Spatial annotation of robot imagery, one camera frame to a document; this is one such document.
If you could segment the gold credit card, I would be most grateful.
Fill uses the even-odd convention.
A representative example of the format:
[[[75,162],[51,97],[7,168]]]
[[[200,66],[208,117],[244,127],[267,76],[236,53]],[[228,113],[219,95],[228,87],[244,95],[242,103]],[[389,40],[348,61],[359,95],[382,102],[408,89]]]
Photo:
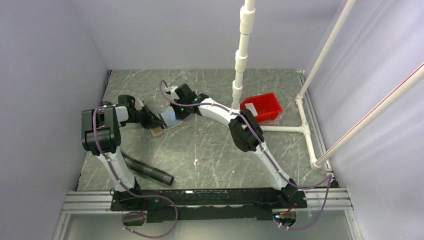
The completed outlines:
[[[165,129],[162,126],[158,126],[158,127],[154,127],[152,128],[150,131],[154,136],[159,135],[160,133],[162,133]]]

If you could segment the white striped credit card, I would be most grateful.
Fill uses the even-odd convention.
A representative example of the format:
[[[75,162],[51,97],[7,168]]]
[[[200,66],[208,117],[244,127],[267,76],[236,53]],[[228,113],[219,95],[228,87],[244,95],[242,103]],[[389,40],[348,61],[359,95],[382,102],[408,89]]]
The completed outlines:
[[[168,113],[159,113],[158,116],[163,121],[164,128],[169,128],[174,122],[173,116]]]

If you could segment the white credit card stack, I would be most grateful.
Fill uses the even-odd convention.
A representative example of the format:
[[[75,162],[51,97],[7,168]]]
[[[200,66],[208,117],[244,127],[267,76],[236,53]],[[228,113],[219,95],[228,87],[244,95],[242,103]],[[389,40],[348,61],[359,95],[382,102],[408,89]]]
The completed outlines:
[[[244,106],[253,114],[254,117],[258,115],[258,112],[253,103],[246,103]]]

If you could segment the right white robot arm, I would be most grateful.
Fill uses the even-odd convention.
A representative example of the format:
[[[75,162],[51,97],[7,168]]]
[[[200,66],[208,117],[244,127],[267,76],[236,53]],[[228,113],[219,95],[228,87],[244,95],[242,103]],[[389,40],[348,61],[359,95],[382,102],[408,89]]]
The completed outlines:
[[[206,94],[196,94],[187,84],[168,86],[161,90],[179,120],[197,114],[216,120],[227,126],[234,145],[242,152],[256,157],[257,164],[264,171],[271,187],[277,191],[276,203],[287,208],[295,201],[298,191],[296,183],[280,167],[272,156],[263,136],[263,130],[248,109],[237,110],[224,106]]]

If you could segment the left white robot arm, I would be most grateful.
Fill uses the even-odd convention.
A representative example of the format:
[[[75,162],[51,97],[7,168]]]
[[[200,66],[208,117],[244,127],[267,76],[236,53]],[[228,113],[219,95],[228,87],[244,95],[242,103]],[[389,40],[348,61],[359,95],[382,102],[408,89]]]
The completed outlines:
[[[120,149],[120,127],[126,124],[140,124],[150,130],[165,122],[141,100],[123,94],[118,96],[117,104],[103,104],[81,113],[81,142],[83,148],[97,157],[107,169],[115,194],[120,197],[127,193],[124,204],[131,210],[137,210],[143,205],[144,196]]]

